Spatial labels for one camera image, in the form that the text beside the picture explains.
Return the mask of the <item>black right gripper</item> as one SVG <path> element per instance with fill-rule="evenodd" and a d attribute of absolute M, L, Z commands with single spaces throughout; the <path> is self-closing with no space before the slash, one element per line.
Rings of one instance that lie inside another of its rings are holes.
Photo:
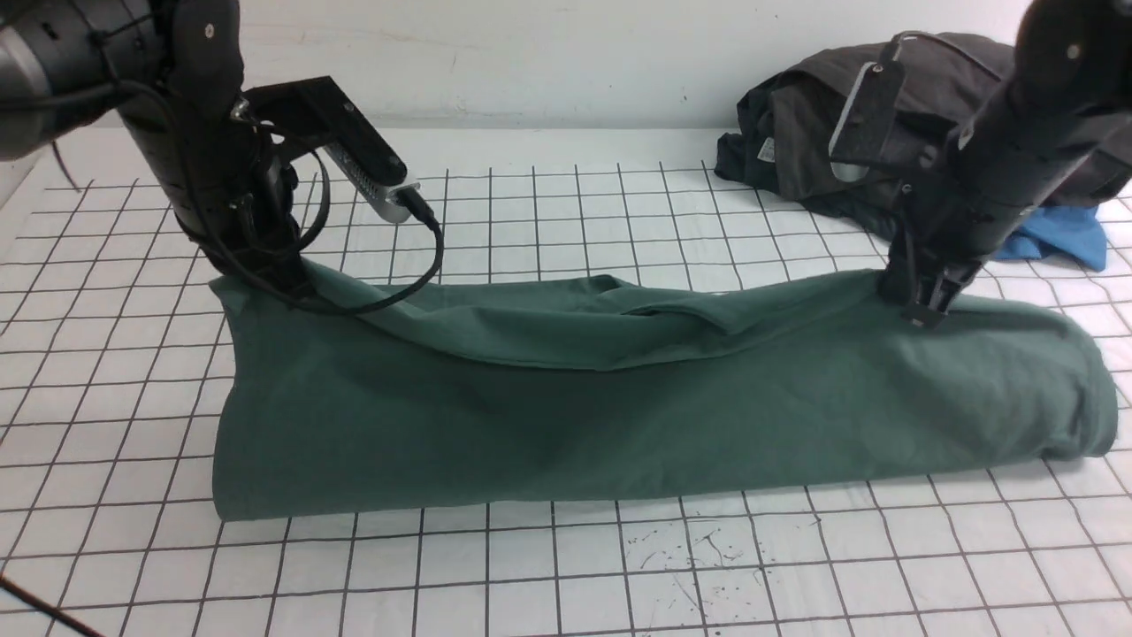
<path fill-rule="evenodd" d="M 908 222 L 900 221 L 897 229 L 887 265 L 878 275 L 877 294 L 890 305 L 900 305 L 906 322 L 935 329 L 983 269 L 983 261 L 932 249 L 914 236 Z"/>

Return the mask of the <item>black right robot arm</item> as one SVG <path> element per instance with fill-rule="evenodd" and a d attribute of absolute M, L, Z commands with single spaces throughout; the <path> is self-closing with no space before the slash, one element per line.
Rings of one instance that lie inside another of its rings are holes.
<path fill-rule="evenodd" d="M 1129 124 L 1127 1 L 1035 1 L 1013 72 L 940 150 L 893 163 L 900 221 L 878 283 L 937 326 L 1007 238 Z"/>

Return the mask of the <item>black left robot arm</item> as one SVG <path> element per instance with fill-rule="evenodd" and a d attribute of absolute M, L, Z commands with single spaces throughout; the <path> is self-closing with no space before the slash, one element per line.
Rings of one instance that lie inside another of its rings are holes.
<path fill-rule="evenodd" d="M 237 113 L 240 19 L 235 1 L 5 1 L 1 153 L 28 157 L 114 111 L 216 270 L 303 299 L 295 170 Z"/>

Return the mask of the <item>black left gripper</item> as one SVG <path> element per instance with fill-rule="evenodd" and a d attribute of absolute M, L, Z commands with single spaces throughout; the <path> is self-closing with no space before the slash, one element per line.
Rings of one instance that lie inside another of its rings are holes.
<path fill-rule="evenodd" d="M 178 225 L 218 272 L 307 301 L 314 285 L 295 246 L 295 170 L 275 150 L 175 152 L 168 195 Z"/>

